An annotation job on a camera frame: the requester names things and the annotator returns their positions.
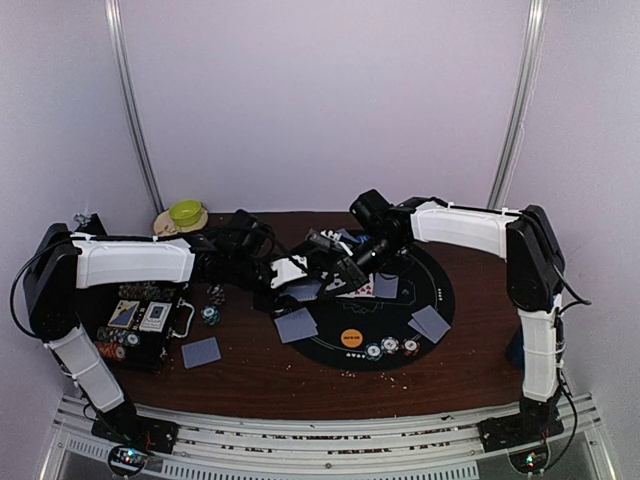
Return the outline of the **green chip bottom mat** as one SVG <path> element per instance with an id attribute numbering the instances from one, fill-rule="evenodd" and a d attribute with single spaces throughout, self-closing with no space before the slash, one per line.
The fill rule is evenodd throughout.
<path id="1" fill-rule="evenodd" d="M 369 344 L 365 347 L 365 358 L 370 361 L 379 361 L 384 352 L 378 344 Z"/>

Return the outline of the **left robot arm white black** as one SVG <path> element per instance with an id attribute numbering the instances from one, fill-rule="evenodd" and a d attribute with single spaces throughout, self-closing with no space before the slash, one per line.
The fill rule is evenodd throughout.
<path id="1" fill-rule="evenodd" d="M 224 225 L 168 237 L 108 236 L 51 225 L 36 252 L 16 273 L 9 295 L 22 292 L 29 324 L 21 330 L 41 341 L 67 369 L 123 444 L 137 442 L 144 424 L 125 389 L 100 356 L 92 327 L 116 307 L 116 291 L 150 282 L 160 287 L 208 283 L 268 295 L 317 273 L 309 260 L 280 248 L 273 229 L 244 210 Z"/>

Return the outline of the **blue backed card deck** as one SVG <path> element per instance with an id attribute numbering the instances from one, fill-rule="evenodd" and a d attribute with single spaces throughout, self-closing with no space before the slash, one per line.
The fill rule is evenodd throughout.
<path id="1" fill-rule="evenodd" d="M 306 283 L 290 285 L 284 291 L 283 294 L 292 297 L 298 302 L 314 301 L 318 298 L 321 284 L 316 281 L 310 281 Z"/>

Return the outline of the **blue white 10 chip stack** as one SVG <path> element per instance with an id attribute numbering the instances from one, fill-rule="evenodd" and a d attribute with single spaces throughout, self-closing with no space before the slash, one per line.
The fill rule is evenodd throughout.
<path id="1" fill-rule="evenodd" d="M 222 305 L 226 301 L 225 291 L 221 285 L 210 286 L 207 294 L 212 305 Z"/>

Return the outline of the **blue white chip bottom mat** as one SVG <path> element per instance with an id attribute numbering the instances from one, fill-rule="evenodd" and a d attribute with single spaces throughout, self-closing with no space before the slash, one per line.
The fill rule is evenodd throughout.
<path id="1" fill-rule="evenodd" d="M 380 347 L 385 354 L 395 354 L 400 348 L 400 342 L 395 337 L 386 337 L 380 342 Z"/>

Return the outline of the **orange chip bottom mat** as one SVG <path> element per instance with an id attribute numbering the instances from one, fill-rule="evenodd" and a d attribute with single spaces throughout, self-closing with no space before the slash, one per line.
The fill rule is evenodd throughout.
<path id="1" fill-rule="evenodd" d="M 402 344 L 403 353 L 405 356 L 414 356 L 420 350 L 420 344 L 415 339 L 405 339 Z"/>

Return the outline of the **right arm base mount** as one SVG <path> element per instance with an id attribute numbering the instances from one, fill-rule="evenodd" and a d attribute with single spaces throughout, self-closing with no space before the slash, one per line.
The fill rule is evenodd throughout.
<path id="1" fill-rule="evenodd" d="M 488 418 L 477 428 L 485 452 L 541 442 L 564 432 L 558 409 L 549 408 L 546 404 L 520 406 L 518 413 Z"/>

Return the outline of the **green blue 50 chip stack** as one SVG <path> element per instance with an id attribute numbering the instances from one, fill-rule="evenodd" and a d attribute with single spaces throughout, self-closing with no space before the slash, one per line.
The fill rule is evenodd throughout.
<path id="1" fill-rule="evenodd" d="M 205 325 L 215 326 L 221 320 L 221 314 L 216 306 L 207 306 L 201 311 L 201 317 Z"/>

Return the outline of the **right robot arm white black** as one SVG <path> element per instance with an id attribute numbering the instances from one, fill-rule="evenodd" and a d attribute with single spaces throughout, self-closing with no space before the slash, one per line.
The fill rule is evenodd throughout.
<path id="1" fill-rule="evenodd" d="M 551 424 L 561 395 L 559 371 L 564 353 L 563 292 L 566 262 L 544 209 L 488 210 L 456 206 L 437 197 L 412 197 L 398 205 L 376 190 L 351 206 L 368 240 L 349 246 L 339 233 L 321 232 L 326 248 L 340 252 L 331 265 L 343 281 L 339 292 L 364 285 L 402 249 L 415 242 L 446 243 L 494 255 L 505 261 L 507 294 L 523 334 L 524 380 L 512 430 L 519 440 L 535 440 Z"/>

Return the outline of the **orange big blind button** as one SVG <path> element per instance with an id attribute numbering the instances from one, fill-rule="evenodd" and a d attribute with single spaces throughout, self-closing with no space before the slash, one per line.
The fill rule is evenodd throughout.
<path id="1" fill-rule="evenodd" d="M 341 333 L 340 341 L 344 347 L 354 349 L 363 343 L 363 334 L 357 329 L 346 329 Z"/>

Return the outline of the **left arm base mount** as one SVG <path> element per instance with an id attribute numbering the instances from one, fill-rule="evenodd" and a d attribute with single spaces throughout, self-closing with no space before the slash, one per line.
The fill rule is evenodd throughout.
<path id="1" fill-rule="evenodd" d="M 171 454 L 179 426 L 172 421 L 141 416 L 133 401 L 124 401 L 108 412 L 96 411 L 91 434 L 145 453 Z"/>

